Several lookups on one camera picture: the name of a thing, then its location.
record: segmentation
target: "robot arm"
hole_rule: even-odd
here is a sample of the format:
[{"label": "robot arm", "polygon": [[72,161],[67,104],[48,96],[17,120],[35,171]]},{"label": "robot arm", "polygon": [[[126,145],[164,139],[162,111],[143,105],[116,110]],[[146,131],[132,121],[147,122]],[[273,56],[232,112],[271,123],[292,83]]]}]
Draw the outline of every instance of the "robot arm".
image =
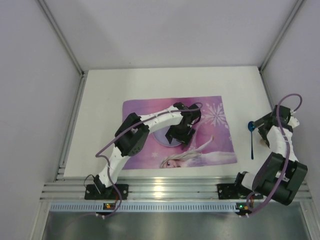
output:
[{"label": "robot arm", "polygon": [[166,138],[171,143],[172,139],[176,139],[183,145],[188,145],[195,130],[192,125],[201,118],[201,111],[197,104],[186,107],[178,102],[159,112],[148,115],[138,116],[131,113],[122,123],[115,137],[125,132],[128,128],[132,128],[118,140],[114,142],[113,151],[109,159],[110,166],[107,164],[105,168],[94,177],[94,186],[100,195],[104,195],[112,188],[112,183],[108,177],[108,168],[110,178],[113,183],[117,182],[118,176],[128,159],[138,154],[147,140],[149,134],[169,127]]},{"label": "robot arm", "polygon": [[[255,128],[258,128],[258,132],[269,146],[271,154],[256,174],[250,172],[239,173],[235,181],[236,185],[243,186],[265,196],[268,196],[275,186],[280,172],[283,170],[287,154],[287,143],[276,120],[276,109],[277,106],[274,107],[271,113],[255,122],[250,122],[248,125],[251,132]],[[290,154],[284,178],[276,189],[272,199],[281,204],[289,205],[299,190],[308,172],[308,168],[298,161],[291,140],[293,128],[299,125],[299,121],[291,115],[290,109],[284,106],[280,106],[279,115],[290,146]]]},{"label": "robot arm", "polygon": [[[140,121],[144,121],[144,120],[150,119],[153,116],[158,116],[161,113],[171,112],[168,114],[160,115],[152,120],[146,121],[144,123],[144,126],[148,128],[147,134],[148,135],[152,134],[153,132],[160,130],[164,127],[178,125],[182,121],[183,115],[181,112],[172,112],[174,110],[179,110],[179,109],[177,107],[170,106],[165,110],[155,112],[153,114],[139,116]],[[143,144],[137,145],[135,148],[133,148],[133,150],[131,150],[131,152],[129,152],[128,154],[124,154],[124,156],[121,150],[119,149],[119,146],[117,146],[118,144],[114,145],[113,151],[110,157],[110,176],[114,183],[117,182],[118,175],[122,170],[122,168],[125,166],[126,162],[129,160],[131,156],[136,155],[142,150]],[[105,185],[106,188],[112,185],[107,175],[108,167],[109,166],[106,165],[105,168],[98,174],[100,181]]]}]

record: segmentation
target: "cartoon character face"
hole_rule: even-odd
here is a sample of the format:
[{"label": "cartoon character face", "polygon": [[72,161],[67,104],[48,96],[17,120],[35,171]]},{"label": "cartoon character face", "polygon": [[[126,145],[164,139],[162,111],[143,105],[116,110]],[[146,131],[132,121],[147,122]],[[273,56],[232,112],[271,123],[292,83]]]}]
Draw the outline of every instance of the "cartoon character face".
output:
[{"label": "cartoon character face", "polygon": [[164,169],[181,168],[180,160],[177,160],[177,159],[169,160],[162,167]]}]

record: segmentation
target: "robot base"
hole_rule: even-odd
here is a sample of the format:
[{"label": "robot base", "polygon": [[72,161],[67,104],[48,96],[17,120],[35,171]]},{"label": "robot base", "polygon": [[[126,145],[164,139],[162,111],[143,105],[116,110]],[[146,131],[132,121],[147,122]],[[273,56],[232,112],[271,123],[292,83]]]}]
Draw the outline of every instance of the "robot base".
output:
[{"label": "robot base", "polygon": [[[127,200],[129,194],[128,184],[116,184],[121,193],[122,200]],[[116,190],[110,186],[106,188],[103,194],[100,194],[94,184],[88,184],[84,195],[85,200],[116,200],[119,198]]]}]

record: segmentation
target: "blonde hair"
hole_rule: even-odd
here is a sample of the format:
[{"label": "blonde hair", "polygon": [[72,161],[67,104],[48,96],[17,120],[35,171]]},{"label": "blonde hair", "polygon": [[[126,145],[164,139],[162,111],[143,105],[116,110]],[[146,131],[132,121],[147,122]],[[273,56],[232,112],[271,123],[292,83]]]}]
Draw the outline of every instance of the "blonde hair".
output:
[{"label": "blonde hair", "polygon": [[166,157],[160,164],[160,168],[162,169],[163,166],[170,160],[180,160],[180,161],[187,161],[189,159],[193,159],[194,157],[197,157],[197,156],[200,156],[201,153],[199,152],[196,152],[194,150],[191,150],[191,151],[185,151],[183,153],[180,153],[180,154],[172,154],[168,157]]}]

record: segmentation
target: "frozen placemat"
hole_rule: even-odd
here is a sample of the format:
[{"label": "frozen placemat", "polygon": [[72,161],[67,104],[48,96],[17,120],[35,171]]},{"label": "frozen placemat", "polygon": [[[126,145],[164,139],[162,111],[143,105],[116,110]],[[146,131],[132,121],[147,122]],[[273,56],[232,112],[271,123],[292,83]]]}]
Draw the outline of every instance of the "frozen placemat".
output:
[{"label": "frozen placemat", "polygon": [[237,162],[221,96],[129,100],[122,106],[123,120],[130,113],[148,115],[177,102],[186,106],[203,104],[201,120],[193,126],[191,143],[184,148],[177,141],[169,143],[165,137],[169,127],[165,127],[150,134],[141,152],[131,157],[123,169],[189,168]]}]

